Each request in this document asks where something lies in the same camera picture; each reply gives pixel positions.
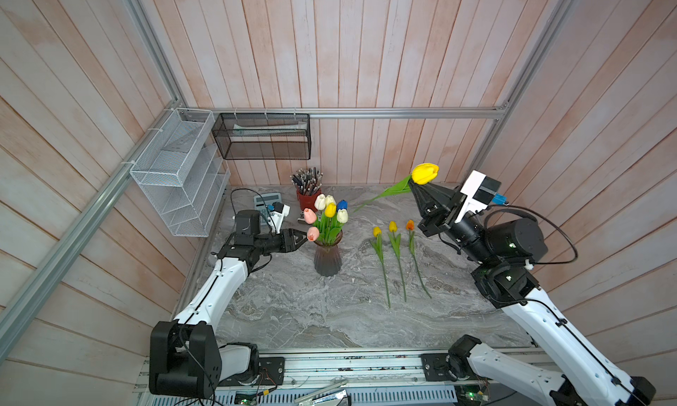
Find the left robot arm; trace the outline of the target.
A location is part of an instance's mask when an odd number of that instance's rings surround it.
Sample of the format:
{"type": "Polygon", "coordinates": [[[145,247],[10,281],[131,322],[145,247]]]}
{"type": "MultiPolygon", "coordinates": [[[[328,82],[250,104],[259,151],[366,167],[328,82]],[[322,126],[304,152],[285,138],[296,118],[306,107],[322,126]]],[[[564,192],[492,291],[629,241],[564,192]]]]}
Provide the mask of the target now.
{"type": "Polygon", "coordinates": [[[267,207],[268,229],[258,210],[236,213],[236,229],[216,254],[213,272],[193,300],[172,321],[160,321],[150,337],[149,390],[154,395],[210,399],[222,381],[247,385],[259,381],[255,344],[219,345],[215,330],[230,300],[246,278],[258,271],[261,256],[291,253],[307,240],[302,231],[283,228],[289,207],[267,207]]]}

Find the dark ribbed glass vase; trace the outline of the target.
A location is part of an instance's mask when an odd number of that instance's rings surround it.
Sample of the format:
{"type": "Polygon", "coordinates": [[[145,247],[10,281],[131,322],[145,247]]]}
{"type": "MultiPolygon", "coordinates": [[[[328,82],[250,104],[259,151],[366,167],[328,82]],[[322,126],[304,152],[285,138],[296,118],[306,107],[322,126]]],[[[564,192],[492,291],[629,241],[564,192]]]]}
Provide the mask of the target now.
{"type": "Polygon", "coordinates": [[[316,252],[314,256],[314,266],[316,272],[322,277],[332,277],[339,273],[342,267],[342,257],[339,244],[343,239],[343,232],[340,232],[331,244],[326,244],[316,240],[316,252]]]}

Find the orange yellow tulip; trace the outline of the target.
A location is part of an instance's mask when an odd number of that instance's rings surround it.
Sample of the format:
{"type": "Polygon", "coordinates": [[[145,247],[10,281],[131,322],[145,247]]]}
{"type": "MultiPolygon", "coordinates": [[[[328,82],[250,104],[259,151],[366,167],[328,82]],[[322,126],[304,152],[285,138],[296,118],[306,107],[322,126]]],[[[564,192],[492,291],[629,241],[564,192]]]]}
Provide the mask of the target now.
{"type": "Polygon", "coordinates": [[[431,299],[432,296],[429,293],[426,285],[423,282],[423,278],[422,278],[422,275],[421,275],[421,269],[420,269],[420,266],[419,266],[419,263],[418,263],[418,260],[417,260],[417,256],[416,256],[415,224],[414,224],[414,221],[408,220],[407,224],[405,225],[405,229],[407,229],[407,233],[408,233],[408,250],[409,250],[410,255],[412,256],[412,259],[413,259],[413,262],[414,262],[414,269],[415,269],[416,275],[419,279],[421,289],[423,289],[423,291],[426,293],[426,295],[431,299]]]}

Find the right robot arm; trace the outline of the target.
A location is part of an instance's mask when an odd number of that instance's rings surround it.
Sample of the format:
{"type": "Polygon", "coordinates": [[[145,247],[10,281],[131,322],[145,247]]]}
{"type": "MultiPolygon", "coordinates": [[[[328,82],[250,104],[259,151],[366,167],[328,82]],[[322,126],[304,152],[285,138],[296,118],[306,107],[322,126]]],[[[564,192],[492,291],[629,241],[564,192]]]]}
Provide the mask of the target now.
{"type": "Polygon", "coordinates": [[[511,358],[477,337],[460,337],[441,380],[484,377],[541,405],[648,405],[656,389],[606,358],[557,309],[529,270],[548,252],[541,215],[494,202],[500,183],[478,173],[463,187],[407,182],[427,237],[448,235],[448,245],[476,263],[472,278],[481,295],[513,319],[555,362],[548,371],[511,358]]]}

